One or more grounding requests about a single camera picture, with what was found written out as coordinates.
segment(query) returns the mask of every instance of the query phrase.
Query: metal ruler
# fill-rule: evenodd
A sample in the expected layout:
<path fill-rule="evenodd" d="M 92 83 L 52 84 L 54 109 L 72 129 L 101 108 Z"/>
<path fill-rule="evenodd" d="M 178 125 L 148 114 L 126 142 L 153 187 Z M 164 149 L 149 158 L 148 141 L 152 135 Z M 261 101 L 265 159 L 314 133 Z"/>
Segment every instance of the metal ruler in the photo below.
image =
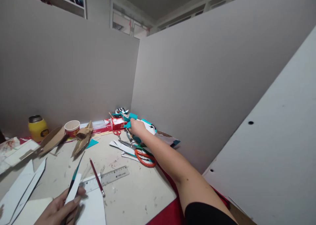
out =
<path fill-rule="evenodd" d="M 101 174 L 100 182 L 102 186 L 106 186 L 107 184 L 110 184 L 111 182 L 116 181 L 127 175 L 129 175 L 127 166 L 123 166 L 108 173 Z M 99 185 L 95 177 L 91 178 L 88 181 L 81 182 L 80 186 L 83 187 L 87 192 L 99 189 Z"/>

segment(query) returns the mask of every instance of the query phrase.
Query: yellow thermos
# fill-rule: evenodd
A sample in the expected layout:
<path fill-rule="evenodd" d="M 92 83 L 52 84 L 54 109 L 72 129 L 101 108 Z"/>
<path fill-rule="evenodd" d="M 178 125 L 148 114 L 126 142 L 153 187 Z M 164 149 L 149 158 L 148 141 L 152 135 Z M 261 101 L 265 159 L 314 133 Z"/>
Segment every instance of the yellow thermos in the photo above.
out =
<path fill-rule="evenodd" d="M 29 117 L 29 131 L 35 142 L 41 142 L 48 135 L 46 122 L 40 115 Z"/>

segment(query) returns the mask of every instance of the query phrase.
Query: paper cup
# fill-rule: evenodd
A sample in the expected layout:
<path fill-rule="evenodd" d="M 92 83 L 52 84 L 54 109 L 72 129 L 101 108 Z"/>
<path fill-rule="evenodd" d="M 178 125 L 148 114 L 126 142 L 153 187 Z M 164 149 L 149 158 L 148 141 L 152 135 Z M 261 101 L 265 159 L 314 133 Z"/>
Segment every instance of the paper cup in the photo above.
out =
<path fill-rule="evenodd" d="M 69 135 L 70 138 L 76 137 L 76 134 L 79 131 L 79 125 L 80 125 L 80 122 L 76 120 L 67 122 L 65 124 L 66 133 Z"/>

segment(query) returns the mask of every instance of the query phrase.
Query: forearm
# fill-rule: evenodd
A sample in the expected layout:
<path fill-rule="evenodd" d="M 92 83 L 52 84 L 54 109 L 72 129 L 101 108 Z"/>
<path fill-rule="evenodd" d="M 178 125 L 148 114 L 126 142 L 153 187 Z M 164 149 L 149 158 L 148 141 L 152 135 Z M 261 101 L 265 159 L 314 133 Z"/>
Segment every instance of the forearm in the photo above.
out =
<path fill-rule="evenodd" d="M 145 132 L 140 138 L 175 183 L 181 183 L 188 179 L 188 175 L 201 176 L 180 153 L 150 132 Z"/>
<path fill-rule="evenodd" d="M 180 153 L 148 131 L 141 134 L 140 138 L 175 182 L 183 213 L 188 204 L 202 202 L 216 207 L 235 220 L 202 175 Z"/>

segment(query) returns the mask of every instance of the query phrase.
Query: orange scissors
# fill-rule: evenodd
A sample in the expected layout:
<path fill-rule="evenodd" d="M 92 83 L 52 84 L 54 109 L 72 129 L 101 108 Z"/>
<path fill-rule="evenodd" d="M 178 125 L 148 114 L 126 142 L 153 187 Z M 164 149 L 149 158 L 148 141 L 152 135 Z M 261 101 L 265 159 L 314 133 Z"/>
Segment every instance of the orange scissors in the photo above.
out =
<path fill-rule="evenodd" d="M 121 140 L 121 137 L 120 137 L 121 131 L 120 130 L 113 131 L 113 134 L 117 135 L 118 138 Z"/>
<path fill-rule="evenodd" d="M 138 151 L 138 150 L 143 150 L 143 151 L 147 152 L 147 151 L 144 150 L 142 147 L 135 146 L 135 145 L 133 145 L 133 144 L 127 143 L 127 142 L 122 141 L 122 140 L 119 140 L 119 142 L 121 142 L 122 144 L 126 145 L 127 147 L 132 148 L 132 149 L 134 150 L 134 152 L 135 152 L 135 156 L 137 157 L 138 161 L 139 161 L 141 164 L 143 164 L 145 167 L 155 167 L 155 166 L 157 165 L 157 161 L 156 161 L 156 159 L 155 159 L 153 156 L 148 155 L 148 154 L 144 154 L 144 153 Z M 143 157 L 145 157 L 145 158 L 150 159 L 150 160 L 152 161 L 152 163 L 145 163 L 145 162 L 140 158 L 139 155 L 140 155 L 140 156 L 143 156 Z"/>

